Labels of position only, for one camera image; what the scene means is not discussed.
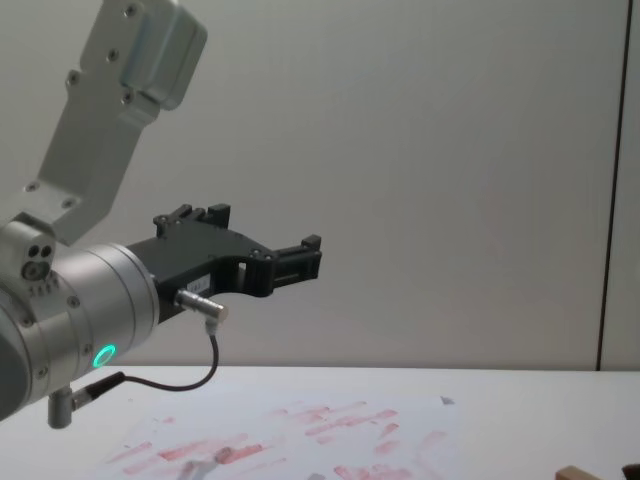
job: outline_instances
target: gray wall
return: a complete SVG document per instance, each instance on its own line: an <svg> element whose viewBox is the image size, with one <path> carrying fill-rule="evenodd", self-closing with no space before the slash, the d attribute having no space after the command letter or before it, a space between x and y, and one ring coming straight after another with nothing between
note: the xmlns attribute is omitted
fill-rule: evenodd
<svg viewBox="0 0 640 480"><path fill-rule="evenodd" d="M221 297L232 364L596 362L624 0L190 0L209 43L82 244L182 203L321 279ZM0 190L36 172L98 2L0 3ZM195 317L123 361L209 359Z"/></svg>
<svg viewBox="0 0 640 480"><path fill-rule="evenodd" d="M640 369L640 12L632 16L609 292L604 369Z"/></svg>

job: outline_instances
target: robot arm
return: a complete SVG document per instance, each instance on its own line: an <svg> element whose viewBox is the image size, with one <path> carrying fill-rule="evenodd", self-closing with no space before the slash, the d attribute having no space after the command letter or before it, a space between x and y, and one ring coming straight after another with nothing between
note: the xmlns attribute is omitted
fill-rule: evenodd
<svg viewBox="0 0 640 480"><path fill-rule="evenodd" d="M158 323L189 309L213 335L227 310L209 297L317 278L319 237L270 250L228 229L226 205L183 205L129 247L56 254L108 213L142 129L180 104L205 41L175 0L104 0L38 178L0 211L0 421L49 395L50 424L65 427L93 399L70 382Z"/></svg>

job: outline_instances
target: green led ring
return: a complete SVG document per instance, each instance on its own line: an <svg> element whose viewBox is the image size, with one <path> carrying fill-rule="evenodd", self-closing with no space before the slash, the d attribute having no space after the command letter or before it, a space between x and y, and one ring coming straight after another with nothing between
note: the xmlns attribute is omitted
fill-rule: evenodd
<svg viewBox="0 0 640 480"><path fill-rule="evenodd" d="M115 345L105 345L102 350L93 359L93 368L100 368L111 360L116 354L117 348Z"/></svg>

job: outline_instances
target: white table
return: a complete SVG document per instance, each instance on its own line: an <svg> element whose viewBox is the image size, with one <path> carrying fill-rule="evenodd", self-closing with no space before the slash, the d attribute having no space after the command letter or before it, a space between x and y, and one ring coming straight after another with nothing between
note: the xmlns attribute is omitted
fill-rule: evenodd
<svg viewBox="0 0 640 480"><path fill-rule="evenodd" d="M207 369L123 370L183 384ZM75 386L113 371L103 368ZM552 480L569 464L619 479L624 464L640 462L640 373L226 367L215 381L451 397L460 413L465 479ZM164 395L176 394L125 384L76 413L64 431L47 427L46 401L27 407L0 423L0 478L75 478L103 459ZM90 440L89 432L100 434Z"/></svg>

